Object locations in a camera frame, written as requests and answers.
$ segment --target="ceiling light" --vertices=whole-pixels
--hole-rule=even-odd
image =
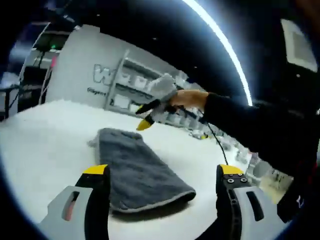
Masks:
[[[216,24],[216,22],[211,18],[211,16],[206,12],[206,10],[204,10],[203,7],[200,6],[195,0],[182,0],[182,1],[184,1],[190,8],[192,8],[202,18],[202,20],[205,21],[205,23],[209,25],[209,27],[212,29],[212,31],[219,38],[220,42],[223,44],[225,50],[229,54],[234,66],[239,74],[239,77],[241,79],[242,86],[243,86],[243,89],[244,89],[244,92],[246,95],[246,99],[248,101],[248,105],[252,106],[251,94],[249,91],[249,86],[248,86],[248,82],[247,82],[245,73],[242,70],[239,59],[238,59],[235,51],[233,50],[231,44],[229,43],[227,37],[221,31],[221,29]]]

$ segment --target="white table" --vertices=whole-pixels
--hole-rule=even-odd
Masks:
[[[87,142],[101,128],[135,131],[140,119],[69,101],[55,101],[21,112],[0,124],[0,147],[8,183],[30,219],[37,223],[49,202],[95,164]],[[216,219],[216,168],[224,163],[220,147],[182,129],[155,123],[140,132],[144,141],[196,190],[188,206],[161,218],[126,220],[109,216],[111,240],[194,240]],[[236,151],[227,151],[230,165]]]

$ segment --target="gray towel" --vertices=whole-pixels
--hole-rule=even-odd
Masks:
[[[93,143],[99,164],[110,167],[112,210],[137,213],[177,200],[185,203],[196,196],[196,191],[161,161],[140,134],[103,128]]]

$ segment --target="black cable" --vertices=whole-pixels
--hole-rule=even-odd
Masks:
[[[32,64],[32,67],[34,67],[34,66],[36,65],[36,62],[37,62],[37,60],[38,60],[38,58],[40,57],[41,54],[42,54],[42,52],[40,51],[39,54],[38,54],[38,56],[36,56],[36,58],[34,59],[34,62],[33,62],[33,64]]]
[[[44,56],[45,56],[46,52],[43,51],[42,54],[41,54],[41,57],[40,57],[40,60],[39,60],[39,63],[38,63],[38,68],[40,68],[40,65],[42,63],[42,60],[44,59]]]
[[[214,133],[214,131],[213,131],[213,130],[212,130],[212,128],[210,127],[209,123],[207,123],[207,125],[208,125],[209,129],[211,130],[211,132],[212,132],[212,134],[213,134],[213,136],[214,136],[214,138],[215,138],[216,142],[219,144],[219,146],[220,146],[220,148],[221,148],[221,150],[222,150],[222,153],[223,153],[223,157],[224,157],[225,164],[229,165],[229,163],[228,163],[228,161],[227,161],[227,157],[226,157],[226,153],[225,153],[224,148],[222,147],[222,145],[221,145],[220,141],[218,140],[218,138],[217,138],[216,134]]]
[[[14,105],[15,101],[17,100],[18,96],[20,95],[20,89],[21,89],[21,88],[19,87],[17,94],[15,95],[13,101],[12,101],[12,102],[10,103],[10,105],[9,105],[8,110],[11,109],[11,107]]]

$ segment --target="black sleeve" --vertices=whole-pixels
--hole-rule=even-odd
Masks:
[[[318,142],[315,129],[304,118],[273,107],[240,105],[230,98],[209,94],[204,118],[273,168],[294,176],[301,161],[314,164]]]

